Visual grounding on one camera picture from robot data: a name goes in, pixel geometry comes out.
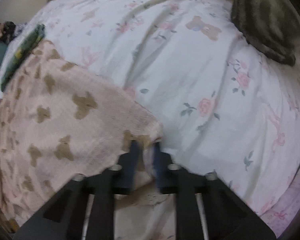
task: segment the pink rose print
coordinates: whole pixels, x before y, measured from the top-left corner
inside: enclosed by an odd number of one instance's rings
[[[207,98],[203,98],[197,106],[197,109],[202,117],[209,114],[211,112],[211,108],[212,102]]]
[[[120,25],[119,23],[117,23],[117,25],[119,26],[118,28],[116,28],[117,31],[119,31],[121,34],[125,33],[126,31],[128,31],[130,28],[130,26],[127,24],[127,22],[125,22],[123,25]]]
[[[203,98],[197,106],[197,109],[199,110],[199,114],[202,117],[205,117],[206,115],[211,114],[211,112],[213,111],[213,109],[216,107],[217,105],[217,97],[215,97],[216,95],[216,91],[214,91],[211,95],[211,99],[207,99],[207,98]],[[218,113],[213,113],[213,116],[215,118],[217,118],[220,121],[220,114]],[[205,125],[207,124],[207,122],[205,122],[202,125],[199,125],[197,127],[197,131],[199,132],[203,132],[205,129]]]
[[[241,68],[246,70],[247,69],[247,65],[243,62],[243,61],[239,61],[237,59],[233,59],[230,58],[228,61],[228,66],[232,65],[233,70],[237,73],[237,78],[233,77],[231,78],[231,80],[233,81],[237,81],[237,83],[239,84],[239,87],[237,88],[233,88],[232,92],[236,93],[239,91],[239,89],[241,89],[241,94],[243,96],[246,95],[245,89],[249,88],[249,83],[250,83],[250,76],[249,76],[249,72],[243,72],[243,71],[239,71]]]
[[[173,24],[171,22],[165,21],[158,26],[160,29],[172,30]]]
[[[242,60],[240,60],[240,65],[243,69],[247,69],[247,64],[245,64]]]
[[[139,26],[142,24],[144,24],[144,20],[141,16],[133,17],[131,22],[125,22],[123,25],[121,25],[120,23],[117,23],[117,25],[119,27],[116,28],[116,30],[119,31],[120,33],[125,33],[128,30],[133,31],[136,28],[136,26]]]
[[[131,9],[131,8],[137,6],[137,5],[138,5],[138,3],[137,3],[136,1],[132,1],[132,3],[129,3],[128,5],[125,5],[124,7],[125,7],[125,8],[126,8],[126,7],[129,7],[129,8]]]
[[[169,3],[169,4],[164,4],[162,7],[166,7],[169,9],[169,14],[170,15],[174,15],[175,12],[181,10],[183,11],[183,9],[180,9],[180,6],[177,3]]]
[[[136,91],[134,88],[129,87],[129,88],[125,88],[124,91],[133,99],[135,99],[136,97]]]
[[[249,88],[249,81],[250,78],[247,76],[246,73],[239,71],[237,76],[237,82],[239,83],[239,86],[241,89],[247,89]]]

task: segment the brown bear pattern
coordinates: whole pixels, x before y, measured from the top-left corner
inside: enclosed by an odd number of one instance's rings
[[[49,94],[52,95],[52,87],[56,84],[55,80],[50,74],[46,74],[43,78],[43,81],[46,84]]]
[[[28,191],[34,191],[32,180],[29,176],[25,176],[25,180],[22,182],[21,187],[27,189]]]
[[[129,130],[123,132],[122,150],[129,152],[131,141],[136,140],[142,147],[142,149],[148,148],[152,144],[152,140],[149,135],[133,135]]]
[[[186,24],[186,27],[195,32],[201,31],[212,41],[217,41],[219,33],[222,32],[218,27],[203,22],[200,16],[194,16],[192,21]]]
[[[70,151],[70,139],[71,136],[67,135],[61,139],[59,139],[59,145],[57,146],[57,149],[54,151],[54,155],[59,159],[66,158],[70,161],[74,160],[74,156],[72,152]]]
[[[85,118],[90,109],[97,109],[98,104],[89,92],[86,92],[86,97],[79,97],[77,94],[72,96],[72,101],[77,105],[77,112],[74,117],[78,120]]]
[[[45,119],[50,119],[50,108],[43,108],[42,106],[37,107],[37,123],[42,123]]]
[[[39,149],[31,144],[27,150],[27,153],[30,154],[31,157],[31,166],[36,167],[37,166],[37,159],[42,157],[42,153],[39,151]]]

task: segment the wrinkled fabric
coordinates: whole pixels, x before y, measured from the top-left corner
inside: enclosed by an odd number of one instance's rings
[[[2,211],[22,224],[76,173],[92,176],[114,165],[131,140],[144,149],[135,186],[149,183],[149,149],[161,129],[123,90],[42,41],[0,102]]]

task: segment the white bedsheet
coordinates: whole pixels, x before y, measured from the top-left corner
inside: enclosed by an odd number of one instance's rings
[[[67,61],[113,81],[163,123],[164,150],[177,162],[216,170],[261,215],[300,164],[300,54],[294,68],[267,59],[230,9],[231,0],[54,0],[10,44],[0,77],[44,23]]]

